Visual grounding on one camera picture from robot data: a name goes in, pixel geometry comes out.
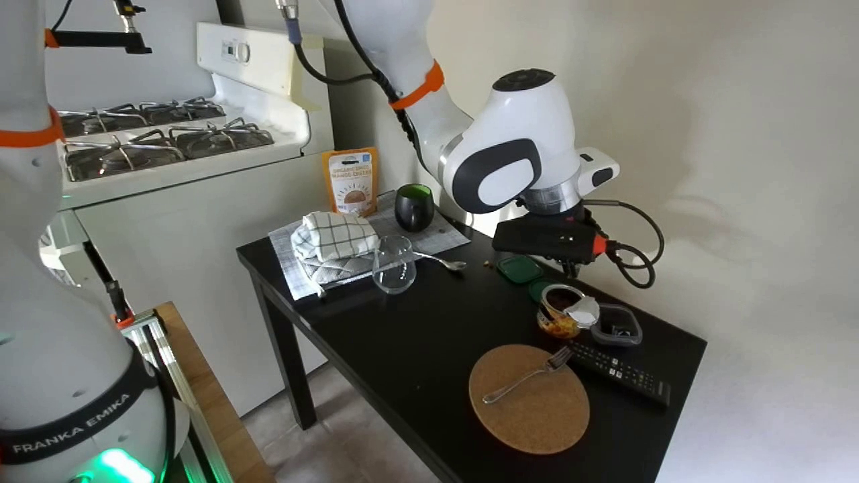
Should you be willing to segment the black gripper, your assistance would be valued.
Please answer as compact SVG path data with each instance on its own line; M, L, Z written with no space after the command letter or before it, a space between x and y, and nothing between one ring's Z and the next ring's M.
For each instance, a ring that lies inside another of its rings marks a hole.
M562 265L594 262L611 249L608 233L590 215L523 215L496 225L501 253L542 256Z

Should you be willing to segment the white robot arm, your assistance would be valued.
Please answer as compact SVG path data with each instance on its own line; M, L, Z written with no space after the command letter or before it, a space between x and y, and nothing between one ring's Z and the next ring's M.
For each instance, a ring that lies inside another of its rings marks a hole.
M562 84L514 70L471 117L431 53L436 0L334 0L345 33L416 131L424 168L466 213L510 202L562 217L621 174L585 168ZM59 210L59 113L46 93L44 0L0 2L0 466L4 483L78 483L121 453L157 476L185 443L185 409L139 352L44 265L39 238Z

